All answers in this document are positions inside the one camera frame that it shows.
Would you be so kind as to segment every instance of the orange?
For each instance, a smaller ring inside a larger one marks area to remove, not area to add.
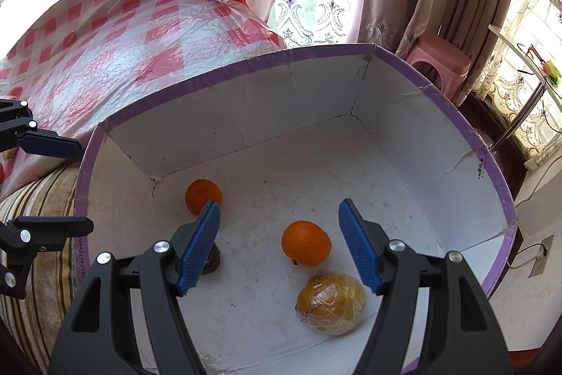
[[[201,178],[189,185],[185,192],[185,203],[193,215],[199,215],[207,201],[215,201],[221,205],[223,195],[220,189],[211,180]]]
[[[313,222],[300,220],[287,226],[281,237],[281,248],[295,264],[315,266],[326,260],[332,242]]]

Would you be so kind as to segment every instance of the striped fabric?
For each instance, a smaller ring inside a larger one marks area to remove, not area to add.
[[[19,215],[74,215],[78,165],[55,170],[0,203],[0,220]],[[0,251],[2,263],[6,254]],[[72,243],[62,252],[39,253],[27,279],[27,297],[0,296],[0,317],[29,359],[47,373],[51,351],[77,284]]]

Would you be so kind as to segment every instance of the power outlet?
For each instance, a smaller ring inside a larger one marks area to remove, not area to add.
[[[530,270],[529,278],[536,277],[544,272],[544,266],[550,256],[550,249],[553,247],[554,234],[549,235],[543,239],[542,244],[546,247],[546,256],[543,256],[535,261],[533,268]]]

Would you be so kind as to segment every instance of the red checkered cloth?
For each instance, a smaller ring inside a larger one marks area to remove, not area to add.
[[[0,61],[0,97],[29,100],[39,127],[79,139],[148,94],[285,48],[274,0],[61,0]],[[57,161],[18,150],[0,198]]]

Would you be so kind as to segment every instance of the plastic bag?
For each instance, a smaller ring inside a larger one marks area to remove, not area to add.
[[[0,97],[28,100],[40,128],[85,146],[147,95],[286,48],[265,24],[273,2],[60,0],[0,59]],[[61,163],[20,149],[2,162],[0,199]]]
[[[352,276],[324,274],[302,288],[295,309],[312,329],[338,336],[355,327],[366,301],[363,285]]]

